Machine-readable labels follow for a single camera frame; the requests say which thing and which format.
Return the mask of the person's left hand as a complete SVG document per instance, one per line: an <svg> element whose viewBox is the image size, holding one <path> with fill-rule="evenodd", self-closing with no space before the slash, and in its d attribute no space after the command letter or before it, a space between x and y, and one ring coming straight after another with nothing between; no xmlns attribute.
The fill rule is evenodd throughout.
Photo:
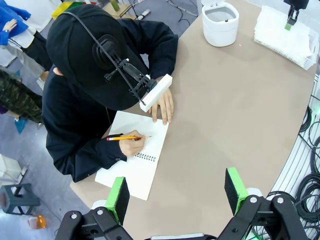
<svg viewBox="0 0 320 240"><path fill-rule="evenodd" d="M149 114L151 114L152 121L157 122L158 109L160 109L162 123L166 125L171 123L174 114L174 102L171 90L168 88L161 97L157 100L155 104L149 109Z"/></svg>

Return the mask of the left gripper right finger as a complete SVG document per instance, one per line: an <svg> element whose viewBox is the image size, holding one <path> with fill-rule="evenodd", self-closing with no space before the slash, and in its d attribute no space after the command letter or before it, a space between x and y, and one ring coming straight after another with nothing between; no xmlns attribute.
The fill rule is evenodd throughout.
<svg viewBox="0 0 320 240"><path fill-rule="evenodd" d="M244 240L255 227L263 227L271 240L306 240L297 210L287 195L271 200L248 191L234 167L225 171L224 190L233 214L219 240Z"/></svg>

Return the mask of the person's right hand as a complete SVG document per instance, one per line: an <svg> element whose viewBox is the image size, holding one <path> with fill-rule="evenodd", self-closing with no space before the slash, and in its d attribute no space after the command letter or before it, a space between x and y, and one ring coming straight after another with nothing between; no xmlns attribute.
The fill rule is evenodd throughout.
<svg viewBox="0 0 320 240"><path fill-rule="evenodd" d="M122 137L135 137L135 139L122 139L119 141L120 150L126 157L133 157L143 150L146 136L137 130L123 134Z"/></svg>

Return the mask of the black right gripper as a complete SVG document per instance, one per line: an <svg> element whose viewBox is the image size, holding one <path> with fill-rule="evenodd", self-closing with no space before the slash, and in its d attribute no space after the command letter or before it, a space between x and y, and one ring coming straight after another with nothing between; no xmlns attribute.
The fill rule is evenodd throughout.
<svg viewBox="0 0 320 240"><path fill-rule="evenodd" d="M283 2L290 5L287 22L284 27L287 31L290 31L291 27L297 22L299 10L305 10L309 0L284 0Z"/></svg>

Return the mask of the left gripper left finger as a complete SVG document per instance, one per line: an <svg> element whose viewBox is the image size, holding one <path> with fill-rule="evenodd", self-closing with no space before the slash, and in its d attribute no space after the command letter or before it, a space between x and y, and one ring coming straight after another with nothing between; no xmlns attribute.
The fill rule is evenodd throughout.
<svg viewBox="0 0 320 240"><path fill-rule="evenodd" d="M125 177L116 177L106 203L88 213L68 211L55 236L56 240L131 240L123 223L130 200Z"/></svg>

